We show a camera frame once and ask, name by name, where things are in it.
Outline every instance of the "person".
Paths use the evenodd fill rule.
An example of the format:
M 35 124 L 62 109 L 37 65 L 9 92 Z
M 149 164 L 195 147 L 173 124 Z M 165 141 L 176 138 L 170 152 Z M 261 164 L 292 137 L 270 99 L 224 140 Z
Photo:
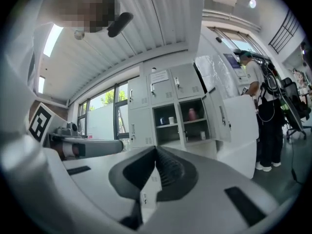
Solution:
M 241 63 L 246 66 L 249 79 L 249 89 L 245 93 L 252 96 L 258 103 L 258 117 L 260 118 L 261 154 L 256 161 L 256 169 L 269 172 L 272 167 L 281 165 L 281 151 L 283 147 L 284 122 L 283 112 L 278 97 L 265 93 L 262 89 L 264 76 L 260 65 L 253 59 L 250 52 L 240 56 Z
M 17 2 L 6 22 L 7 28 L 5 34 L 3 33 L 4 48 L 0 56 L 0 84 L 5 87 L 5 91 L 0 91 L 0 133 L 3 139 L 6 139 L 6 135 L 26 134 L 29 126 L 29 109 L 36 99 L 33 91 L 35 77 L 38 75 L 33 62 L 36 58 L 33 42 L 35 29 L 54 23 L 82 33 L 96 33 L 112 24 L 119 13 L 117 0 Z M 61 152 L 59 147 L 56 149 L 60 157 L 64 157 L 66 153 Z M 72 151 L 71 156 L 76 156 L 75 150 Z

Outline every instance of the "black cable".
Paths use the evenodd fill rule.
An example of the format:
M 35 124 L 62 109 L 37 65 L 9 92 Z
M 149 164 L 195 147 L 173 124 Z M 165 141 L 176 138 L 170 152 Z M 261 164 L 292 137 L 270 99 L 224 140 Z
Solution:
M 299 185 L 303 185 L 303 183 L 299 182 L 297 180 L 297 175 L 296 175 L 296 172 L 294 171 L 294 168 L 293 168 L 293 136 L 292 136 L 292 178 L 294 179 L 294 181 L 296 181 Z

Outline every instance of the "cup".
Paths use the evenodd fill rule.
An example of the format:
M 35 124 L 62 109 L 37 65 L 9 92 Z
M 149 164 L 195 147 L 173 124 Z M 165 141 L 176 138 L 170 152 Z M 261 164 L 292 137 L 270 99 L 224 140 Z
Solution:
M 206 139 L 206 134 L 205 134 L 204 131 L 201 131 L 201 132 L 200 132 L 200 138 L 201 138 L 202 140 L 205 140 L 205 139 Z
M 160 118 L 160 124 L 161 124 L 161 125 L 165 125 L 165 118 L 164 118 L 164 117 L 161 117 L 161 118 Z
M 169 117 L 169 124 L 174 124 L 174 123 L 175 123 L 175 118 Z

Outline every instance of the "locker door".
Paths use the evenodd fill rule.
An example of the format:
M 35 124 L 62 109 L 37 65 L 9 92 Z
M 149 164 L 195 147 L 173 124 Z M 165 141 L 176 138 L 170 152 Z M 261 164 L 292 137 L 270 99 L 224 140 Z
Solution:
M 132 147 L 154 144 L 149 108 L 129 110 L 129 135 Z
M 150 86 L 149 92 L 151 93 L 152 105 L 173 100 L 173 90 L 170 79 L 157 83 L 152 83 L 151 75 L 149 75 L 148 84 Z
M 178 99 L 203 94 L 203 88 L 192 64 L 171 68 L 171 74 Z
M 148 106 L 146 77 L 128 81 L 128 105 L 130 110 Z
M 212 139 L 231 142 L 231 130 L 221 93 L 215 87 L 203 98 Z

